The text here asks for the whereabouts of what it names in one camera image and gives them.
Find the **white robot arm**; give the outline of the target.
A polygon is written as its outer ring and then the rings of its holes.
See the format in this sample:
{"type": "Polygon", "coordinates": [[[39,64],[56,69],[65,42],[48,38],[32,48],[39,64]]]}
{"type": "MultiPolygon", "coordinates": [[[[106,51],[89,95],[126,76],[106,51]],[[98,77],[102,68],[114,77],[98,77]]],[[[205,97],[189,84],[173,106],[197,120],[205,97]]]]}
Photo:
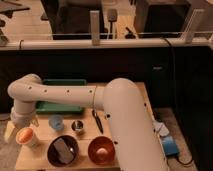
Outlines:
{"type": "Polygon", "coordinates": [[[166,157],[153,119],[137,85],[117,78],[105,86],[48,86],[28,74],[7,89],[14,99],[11,120],[19,127],[35,116],[35,103],[48,101],[102,110],[107,115],[122,171],[168,171],[166,157]]]}

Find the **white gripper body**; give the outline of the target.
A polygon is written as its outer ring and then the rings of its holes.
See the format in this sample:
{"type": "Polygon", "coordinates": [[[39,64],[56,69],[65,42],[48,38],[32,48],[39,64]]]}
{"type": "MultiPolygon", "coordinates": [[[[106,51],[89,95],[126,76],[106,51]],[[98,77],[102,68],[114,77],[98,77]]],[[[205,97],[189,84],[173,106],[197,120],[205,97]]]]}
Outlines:
{"type": "Polygon", "coordinates": [[[10,117],[11,117],[11,121],[17,128],[23,128],[23,127],[28,127],[30,125],[31,121],[35,117],[35,114],[30,113],[30,114],[21,115],[19,113],[12,112],[10,117]]]}

